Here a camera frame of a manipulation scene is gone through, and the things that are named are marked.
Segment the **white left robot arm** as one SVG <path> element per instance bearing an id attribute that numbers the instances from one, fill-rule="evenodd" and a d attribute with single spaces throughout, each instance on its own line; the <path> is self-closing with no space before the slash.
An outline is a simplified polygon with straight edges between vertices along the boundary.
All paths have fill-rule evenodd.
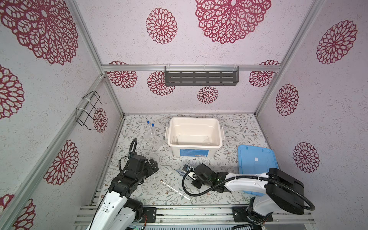
<path id="1" fill-rule="evenodd" d="M 122 169 L 107 190 L 88 230 L 125 230 L 143 216 L 143 204 L 130 196 L 148 177 L 158 172 L 154 159 L 141 155 L 129 158 L 126 168 Z"/>

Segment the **thin blue capped test tube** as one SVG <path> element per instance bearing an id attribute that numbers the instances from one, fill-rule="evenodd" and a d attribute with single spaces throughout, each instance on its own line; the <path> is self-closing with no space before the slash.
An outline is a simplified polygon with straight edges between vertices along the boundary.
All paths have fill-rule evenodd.
<path id="1" fill-rule="evenodd" d="M 151 124 L 151 128 L 152 128 L 152 134 L 153 134 L 153 136 L 156 137 L 157 134 L 156 134 L 156 129 L 155 129 L 155 124 L 154 123 Z"/>

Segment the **white plastic bin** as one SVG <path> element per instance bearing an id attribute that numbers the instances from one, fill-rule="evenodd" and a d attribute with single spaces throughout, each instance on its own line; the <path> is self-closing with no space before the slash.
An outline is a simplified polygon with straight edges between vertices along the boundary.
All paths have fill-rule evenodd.
<path id="1" fill-rule="evenodd" d="M 181 138 L 179 145 L 173 144 L 177 136 Z M 204 137 L 212 137 L 218 145 L 203 145 Z M 174 156 L 210 158 L 222 148 L 225 134 L 215 118 L 174 117 L 166 128 L 165 140 Z"/>

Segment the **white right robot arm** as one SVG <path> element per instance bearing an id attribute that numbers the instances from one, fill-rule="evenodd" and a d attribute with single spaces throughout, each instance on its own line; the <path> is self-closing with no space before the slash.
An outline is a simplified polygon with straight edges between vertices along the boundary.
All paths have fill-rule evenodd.
<path id="1" fill-rule="evenodd" d="M 236 222 L 271 221 L 272 214 L 280 210 L 295 215 L 303 215 L 306 209 L 314 210 L 314 205 L 304 196 L 303 183 L 278 168 L 270 168 L 268 172 L 261 174 L 215 172 L 205 164 L 196 167 L 184 165 L 182 170 L 185 173 L 182 186 L 185 186 L 185 180 L 189 179 L 191 185 L 197 189 L 207 187 L 205 191 L 197 194 L 189 192 L 184 187 L 184 192 L 193 197 L 209 192 L 255 193 L 256 196 L 250 199 L 247 206 L 233 208 Z"/>

